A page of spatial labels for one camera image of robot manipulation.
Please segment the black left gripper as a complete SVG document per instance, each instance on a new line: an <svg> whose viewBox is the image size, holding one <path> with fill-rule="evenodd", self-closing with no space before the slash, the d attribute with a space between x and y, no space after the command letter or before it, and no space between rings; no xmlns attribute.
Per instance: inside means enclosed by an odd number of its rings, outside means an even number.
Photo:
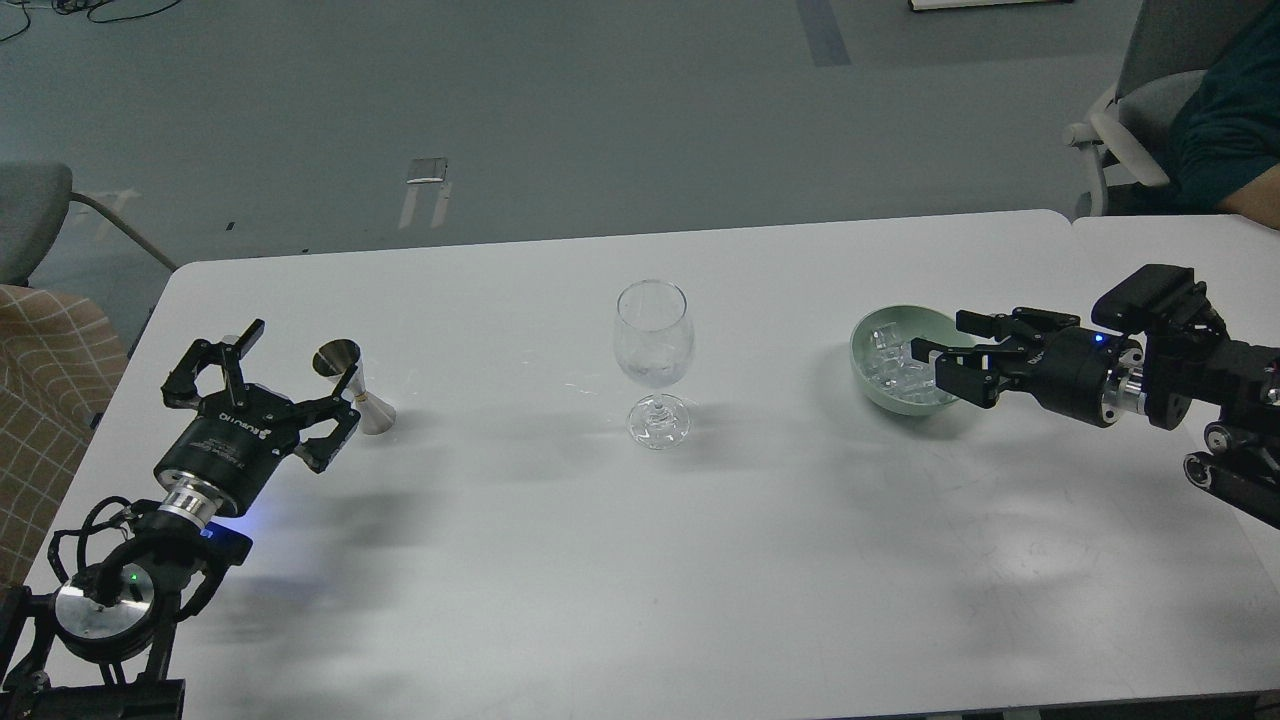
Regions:
<svg viewBox="0 0 1280 720"><path fill-rule="evenodd" d="M262 386L244 380L241 360L265 332L255 319L232 341L195 340L161 386L169 409L196 411L191 424L154 469L161 487L198 480L221 496L216 515L241 518L260 496L284 456L300 457L314 473L324 473L357 429L360 413L343 397L357 368L348 366L325 397L293 404ZM197 379L210 366L221 372L224 389L202 396ZM326 436L305 430L333 423Z"/></svg>

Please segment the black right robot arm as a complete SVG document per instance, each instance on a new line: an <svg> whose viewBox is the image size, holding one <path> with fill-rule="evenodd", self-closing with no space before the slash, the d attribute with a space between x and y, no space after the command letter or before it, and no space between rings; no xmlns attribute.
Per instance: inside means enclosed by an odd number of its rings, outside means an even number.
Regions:
<svg viewBox="0 0 1280 720"><path fill-rule="evenodd" d="M946 393L983 409L1001 393L1021 392L1042 409L1092 427L1123 414L1176 429L1190 405L1215 406L1204 448L1183 461L1198 489L1277 525L1277 350L1233 340L1221 322L1167 324L1107 333L1079 318L1034 307L1007 314L961 310L956 328L972 347L916 337L911 356L932 365Z"/></svg>

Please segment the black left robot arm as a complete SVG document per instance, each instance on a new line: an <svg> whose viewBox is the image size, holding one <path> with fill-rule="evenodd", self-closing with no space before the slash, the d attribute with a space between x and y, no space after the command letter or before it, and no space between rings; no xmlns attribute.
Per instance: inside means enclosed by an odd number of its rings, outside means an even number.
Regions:
<svg viewBox="0 0 1280 720"><path fill-rule="evenodd" d="M314 355L329 395L294 402L247 382L242 360L265 324L196 340L161 387L195 419L155 468L165 496L100 501L56 530L47 561L58 588L3 594L5 719L178 719L186 683L169 674L177 628L210 603L252 550L224 525L242 518L289 456L325 471L357 430L361 352L340 340Z"/></svg>

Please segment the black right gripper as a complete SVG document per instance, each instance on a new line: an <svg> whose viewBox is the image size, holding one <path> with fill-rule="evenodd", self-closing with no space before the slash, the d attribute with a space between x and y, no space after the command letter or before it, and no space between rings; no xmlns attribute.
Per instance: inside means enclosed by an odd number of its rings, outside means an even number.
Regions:
<svg viewBox="0 0 1280 720"><path fill-rule="evenodd" d="M1015 340L1019 354L995 345L947 346L913 338L911 357L929 363L934 386L974 406L992 409L1006 389L1029 393L1042 409L1108 427L1120 411L1105 398L1124 355L1137 351L1137 341L1080 328L1080 318L1036 307L982 314L957 310L956 329L984 340Z"/></svg>

